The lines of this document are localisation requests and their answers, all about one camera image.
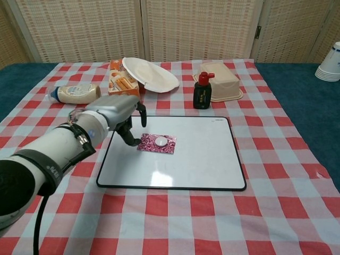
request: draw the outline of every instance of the gingham tablecloth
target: gingham tablecloth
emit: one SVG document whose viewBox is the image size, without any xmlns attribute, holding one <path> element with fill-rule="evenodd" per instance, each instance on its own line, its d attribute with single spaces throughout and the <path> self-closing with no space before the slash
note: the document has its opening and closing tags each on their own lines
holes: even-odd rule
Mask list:
<svg viewBox="0 0 340 255">
<path fill-rule="evenodd" d="M 200 63 L 159 63 L 178 77 L 180 87 L 164 94 L 141 89 L 141 99 L 149 115 L 227 116 L 247 189 L 98 188 L 108 137 L 50 197 L 41 254 L 340 254 L 340 194 L 253 60 L 224 61 L 240 78 L 244 96 L 207 110 L 192 107 L 191 75 Z M 65 122 L 74 106 L 51 105 L 46 89 L 80 82 L 107 92 L 108 63 L 58 64 L 0 124 L 0 158 Z M 40 201 L 0 238 L 0 254 L 32 253 Z"/>
</svg>

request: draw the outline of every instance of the cardboard box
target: cardboard box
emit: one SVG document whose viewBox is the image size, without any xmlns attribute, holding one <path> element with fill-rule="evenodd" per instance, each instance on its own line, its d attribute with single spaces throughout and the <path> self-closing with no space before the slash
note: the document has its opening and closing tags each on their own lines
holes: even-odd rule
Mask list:
<svg viewBox="0 0 340 255">
<path fill-rule="evenodd" d="M 121 59 L 110 61 L 108 94 L 128 94 L 139 97 L 138 81 L 129 75 Z"/>
</svg>

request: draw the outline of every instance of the whiteboard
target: whiteboard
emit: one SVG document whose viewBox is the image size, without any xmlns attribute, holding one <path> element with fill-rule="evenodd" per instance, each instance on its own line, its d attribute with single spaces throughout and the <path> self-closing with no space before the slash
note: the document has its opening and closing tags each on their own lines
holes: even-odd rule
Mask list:
<svg viewBox="0 0 340 255">
<path fill-rule="evenodd" d="M 245 190 L 235 143 L 224 117 L 132 117 L 135 138 L 143 133 L 176 137 L 173 154 L 137 150 L 113 133 L 97 185 L 120 188 Z"/>
</svg>

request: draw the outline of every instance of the bottle label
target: bottle label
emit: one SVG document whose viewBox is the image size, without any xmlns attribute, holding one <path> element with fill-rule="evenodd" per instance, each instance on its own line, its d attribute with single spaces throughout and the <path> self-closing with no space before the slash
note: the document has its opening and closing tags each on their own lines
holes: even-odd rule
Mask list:
<svg viewBox="0 0 340 255">
<path fill-rule="evenodd" d="M 69 87 L 66 93 L 72 97 L 81 97 L 90 92 L 91 88 L 92 88 L 91 84 L 81 84 L 78 86 Z"/>
</svg>

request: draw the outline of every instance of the cream plastic container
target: cream plastic container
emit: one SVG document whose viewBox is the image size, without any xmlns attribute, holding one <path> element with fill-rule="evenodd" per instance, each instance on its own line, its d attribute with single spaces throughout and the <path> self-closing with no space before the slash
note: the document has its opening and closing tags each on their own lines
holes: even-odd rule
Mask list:
<svg viewBox="0 0 340 255">
<path fill-rule="evenodd" d="M 211 84 L 211 101 L 223 102 L 237 100 L 243 97 L 243 92 L 240 90 L 240 80 L 220 62 L 202 63 L 200 72 L 214 73 L 215 77 L 209 80 Z M 193 76 L 197 82 L 198 75 Z"/>
<path fill-rule="evenodd" d="M 48 99 L 52 103 L 89 104 L 100 96 L 100 87 L 95 84 L 53 87 L 48 92 Z"/>
</svg>

